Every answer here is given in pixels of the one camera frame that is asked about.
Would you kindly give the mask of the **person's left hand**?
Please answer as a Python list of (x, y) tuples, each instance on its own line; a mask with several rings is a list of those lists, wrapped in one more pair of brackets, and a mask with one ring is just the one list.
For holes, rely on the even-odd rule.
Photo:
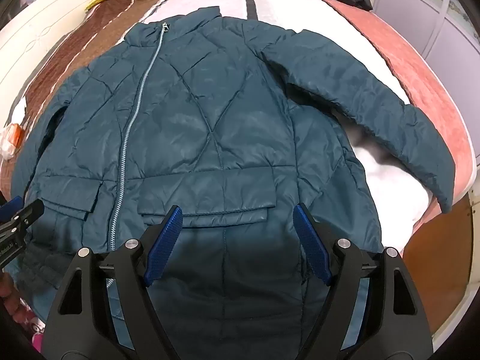
[(12, 277), (6, 272), (1, 272), (0, 297), (10, 317), (17, 323), (23, 323), (25, 320), (25, 308), (22, 305), (20, 293), (16, 289)]

